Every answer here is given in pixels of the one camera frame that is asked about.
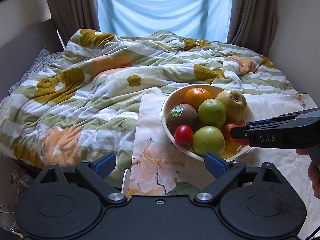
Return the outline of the person's right hand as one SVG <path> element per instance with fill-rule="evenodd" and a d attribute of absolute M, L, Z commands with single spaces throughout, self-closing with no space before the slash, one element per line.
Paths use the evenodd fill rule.
<path fill-rule="evenodd" d="M 320 176 L 320 172 L 319 172 L 318 166 L 315 166 L 311 162 L 310 165 L 309 165 L 309 168 L 308 168 L 308 177 L 311 180 L 313 194 L 317 199 L 320 198 L 319 176 Z"/>

